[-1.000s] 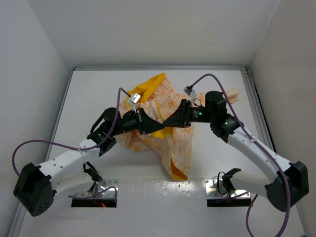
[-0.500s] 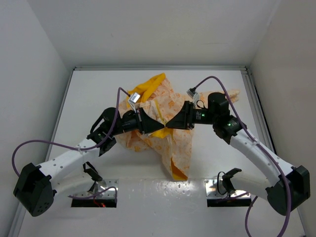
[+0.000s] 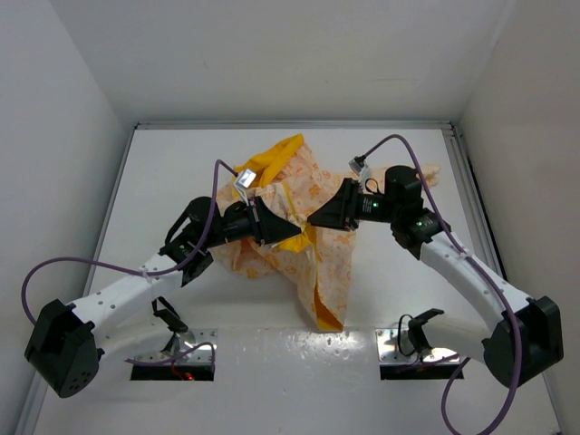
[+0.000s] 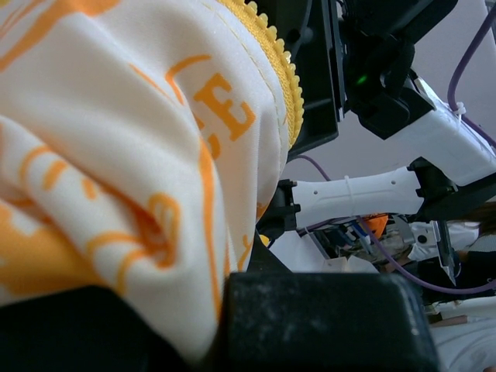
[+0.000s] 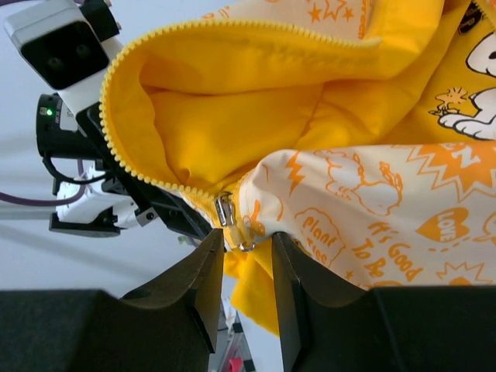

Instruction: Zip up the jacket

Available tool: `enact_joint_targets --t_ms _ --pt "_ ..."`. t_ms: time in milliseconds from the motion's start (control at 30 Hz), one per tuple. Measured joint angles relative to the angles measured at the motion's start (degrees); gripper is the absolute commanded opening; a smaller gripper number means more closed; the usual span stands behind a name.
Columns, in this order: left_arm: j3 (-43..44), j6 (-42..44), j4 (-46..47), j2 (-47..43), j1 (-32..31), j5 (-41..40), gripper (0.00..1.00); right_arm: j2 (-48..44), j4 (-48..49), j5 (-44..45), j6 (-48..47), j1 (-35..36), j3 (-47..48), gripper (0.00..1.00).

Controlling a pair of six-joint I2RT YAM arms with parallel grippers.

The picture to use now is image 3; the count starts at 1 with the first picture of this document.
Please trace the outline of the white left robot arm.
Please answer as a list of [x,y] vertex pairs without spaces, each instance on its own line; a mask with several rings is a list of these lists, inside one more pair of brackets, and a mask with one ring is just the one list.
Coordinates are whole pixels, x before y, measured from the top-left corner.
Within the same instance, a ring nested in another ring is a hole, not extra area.
[[271,246],[300,232],[260,197],[238,201],[224,212],[214,198],[195,198],[141,268],[127,269],[122,279],[70,303],[54,299],[46,304],[34,321],[24,357],[59,397],[70,398],[94,379],[103,360],[120,350],[134,358],[131,347],[146,341],[146,334],[129,338],[116,329],[138,311],[152,308],[154,323],[166,325],[173,335],[188,330],[176,313],[157,304],[212,264],[211,249],[245,239]]

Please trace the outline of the orange patterned yellow-lined jacket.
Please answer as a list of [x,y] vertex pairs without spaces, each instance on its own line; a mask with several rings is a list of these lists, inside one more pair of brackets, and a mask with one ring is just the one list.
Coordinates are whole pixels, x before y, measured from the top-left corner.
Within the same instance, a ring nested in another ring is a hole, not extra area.
[[270,246],[260,246],[251,237],[234,241],[212,249],[212,256],[225,269],[249,279],[285,276],[319,330],[341,331],[353,281],[356,235],[312,227],[306,219],[336,193],[345,176],[321,169],[301,134],[237,167],[245,169],[256,173],[250,194],[301,232]]

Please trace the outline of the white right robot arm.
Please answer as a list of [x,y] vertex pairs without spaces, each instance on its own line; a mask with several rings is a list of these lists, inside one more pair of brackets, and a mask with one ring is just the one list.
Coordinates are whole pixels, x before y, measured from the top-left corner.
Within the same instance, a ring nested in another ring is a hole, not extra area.
[[366,193],[357,180],[345,179],[307,221],[342,231],[354,231],[362,221],[389,224],[395,241],[442,276],[480,317],[467,323],[431,308],[408,322],[404,350],[448,348],[483,363],[506,387],[559,363],[564,346],[557,304],[547,296],[535,299],[495,274],[455,234],[445,232],[425,208],[422,193],[416,169],[394,166],[385,172],[382,193]]

